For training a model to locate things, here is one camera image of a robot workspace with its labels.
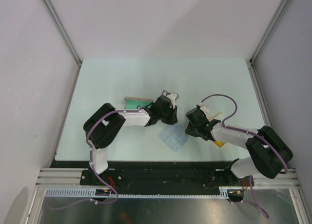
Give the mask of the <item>light blue cleaning cloth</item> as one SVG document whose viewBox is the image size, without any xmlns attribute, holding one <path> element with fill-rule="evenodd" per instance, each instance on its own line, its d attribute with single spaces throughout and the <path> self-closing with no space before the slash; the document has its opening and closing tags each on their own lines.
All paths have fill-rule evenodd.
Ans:
<svg viewBox="0 0 312 224">
<path fill-rule="evenodd" d="M 179 123 L 167 125 L 158 133 L 158 137 L 173 152 L 178 152 L 188 140 L 185 127 Z"/>
</svg>

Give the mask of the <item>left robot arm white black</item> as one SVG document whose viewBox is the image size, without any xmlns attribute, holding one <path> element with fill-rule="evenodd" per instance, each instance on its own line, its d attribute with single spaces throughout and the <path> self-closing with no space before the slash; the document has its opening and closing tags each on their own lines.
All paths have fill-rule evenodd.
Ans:
<svg viewBox="0 0 312 224">
<path fill-rule="evenodd" d="M 136 109 L 115 109 L 110 103 L 100 107 L 83 125 L 86 143 L 89 145 L 90 162 L 93 170 L 91 180 L 104 184 L 108 179 L 108 146 L 113 142 L 121 128 L 126 126 L 148 127 L 161 121 L 167 125 L 177 123 L 179 95 L 163 91 L 155 102 Z"/>
</svg>

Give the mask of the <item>yellow sunglasses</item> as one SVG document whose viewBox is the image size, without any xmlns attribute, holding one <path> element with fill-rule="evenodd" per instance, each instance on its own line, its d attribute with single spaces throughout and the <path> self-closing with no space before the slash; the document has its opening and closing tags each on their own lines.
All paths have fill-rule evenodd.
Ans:
<svg viewBox="0 0 312 224">
<path fill-rule="evenodd" d="M 213 117 L 209 118 L 209 121 L 216 119 L 219 115 L 221 115 L 222 112 L 217 113 L 216 115 L 214 115 Z M 226 143 L 222 142 L 222 141 L 214 141 L 214 144 L 216 146 L 218 146 L 219 148 L 223 147 Z"/>
</svg>

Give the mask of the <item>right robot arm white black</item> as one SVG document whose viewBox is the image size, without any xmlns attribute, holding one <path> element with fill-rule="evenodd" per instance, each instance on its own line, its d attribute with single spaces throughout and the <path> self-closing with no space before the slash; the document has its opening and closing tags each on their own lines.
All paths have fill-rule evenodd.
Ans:
<svg viewBox="0 0 312 224">
<path fill-rule="evenodd" d="M 217 146 L 233 144 L 248 150 L 249 157 L 237 159 L 225 173 L 229 185 L 237 185 L 242 178 L 262 174 L 274 179 L 278 174 L 287 174 L 287 163 L 293 158 L 292 151 L 269 126 L 249 130 L 225 125 L 220 120 L 208 120 L 201 107 L 188 111 L 187 135 L 213 141 Z"/>
</svg>

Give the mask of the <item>grey glasses case green lining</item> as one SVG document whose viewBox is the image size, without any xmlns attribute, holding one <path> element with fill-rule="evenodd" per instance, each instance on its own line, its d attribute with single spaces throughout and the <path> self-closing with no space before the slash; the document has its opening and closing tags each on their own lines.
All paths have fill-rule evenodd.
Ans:
<svg viewBox="0 0 312 224">
<path fill-rule="evenodd" d="M 154 102 L 153 99 L 124 97 L 125 109 L 137 109 L 137 107 L 145 107 Z"/>
</svg>

